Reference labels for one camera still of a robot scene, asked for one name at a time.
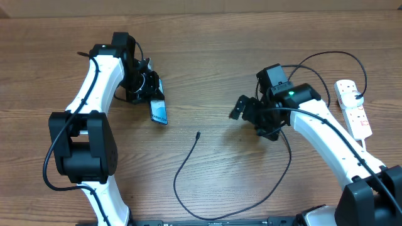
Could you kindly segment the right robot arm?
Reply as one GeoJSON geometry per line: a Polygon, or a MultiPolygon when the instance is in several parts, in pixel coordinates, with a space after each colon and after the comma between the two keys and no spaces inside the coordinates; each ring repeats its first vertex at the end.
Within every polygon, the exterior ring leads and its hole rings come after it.
{"type": "Polygon", "coordinates": [[[230,118],[271,141],[282,126],[299,132],[321,155],[342,189],[336,206],[297,214],[288,225],[401,225],[401,167],[386,167],[337,122],[311,85],[294,86],[280,64],[257,73],[261,99],[239,97],[230,118]]]}

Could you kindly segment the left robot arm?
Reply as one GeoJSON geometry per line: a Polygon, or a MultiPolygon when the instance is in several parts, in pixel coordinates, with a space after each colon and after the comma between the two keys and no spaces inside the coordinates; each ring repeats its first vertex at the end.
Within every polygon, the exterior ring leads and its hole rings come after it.
{"type": "Polygon", "coordinates": [[[114,176],[118,150],[107,114],[116,90],[124,89],[126,103],[147,103],[153,122],[168,123],[162,81],[149,58],[135,58],[139,47],[129,33],[115,32],[110,44],[96,44],[84,53],[89,70],[77,96],[48,120],[52,144],[43,181],[54,191],[82,190],[96,225],[135,224],[114,176]]]}

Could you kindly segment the Samsung Galaxy smartphone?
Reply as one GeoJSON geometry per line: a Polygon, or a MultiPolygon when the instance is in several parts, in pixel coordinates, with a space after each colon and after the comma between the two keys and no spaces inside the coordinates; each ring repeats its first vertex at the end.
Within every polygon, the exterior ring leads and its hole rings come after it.
{"type": "Polygon", "coordinates": [[[164,100],[165,96],[163,95],[163,84],[160,78],[158,79],[157,85],[158,88],[156,89],[156,92],[151,96],[151,100],[149,102],[151,120],[159,124],[167,125],[168,118],[166,113],[166,104],[164,100]]]}

